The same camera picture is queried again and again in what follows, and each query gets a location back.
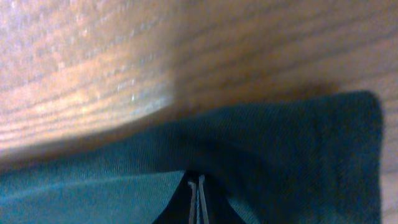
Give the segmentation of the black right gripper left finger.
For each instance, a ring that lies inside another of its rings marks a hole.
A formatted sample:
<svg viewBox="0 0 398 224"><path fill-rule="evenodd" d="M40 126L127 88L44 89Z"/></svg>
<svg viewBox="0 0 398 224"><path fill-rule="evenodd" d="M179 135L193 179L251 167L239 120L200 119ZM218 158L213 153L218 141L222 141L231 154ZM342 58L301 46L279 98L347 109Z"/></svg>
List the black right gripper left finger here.
<svg viewBox="0 0 398 224"><path fill-rule="evenodd" d="M153 224L196 224L197 174L184 173L166 208Z"/></svg>

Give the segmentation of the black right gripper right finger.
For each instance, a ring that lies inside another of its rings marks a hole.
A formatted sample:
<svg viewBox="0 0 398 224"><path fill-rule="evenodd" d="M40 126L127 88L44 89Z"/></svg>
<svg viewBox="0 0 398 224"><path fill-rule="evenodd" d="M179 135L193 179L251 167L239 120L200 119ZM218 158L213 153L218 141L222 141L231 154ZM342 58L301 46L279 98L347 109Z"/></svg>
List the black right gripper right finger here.
<svg viewBox="0 0 398 224"><path fill-rule="evenodd" d="M198 223L245 224L211 177L198 178Z"/></svg>

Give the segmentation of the black t-shirt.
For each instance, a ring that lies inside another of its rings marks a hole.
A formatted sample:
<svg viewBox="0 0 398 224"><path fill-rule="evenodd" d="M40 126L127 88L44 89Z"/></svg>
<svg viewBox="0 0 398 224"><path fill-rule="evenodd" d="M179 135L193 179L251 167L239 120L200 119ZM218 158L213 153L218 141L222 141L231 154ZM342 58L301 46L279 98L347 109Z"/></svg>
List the black t-shirt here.
<svg viewBox="0 0 398 224"><path fill-rule="evenodd" d="M245 223L380 223L383 115L357 91L163 124L1 176L2 223L153 223L184 173Z"/></svg>

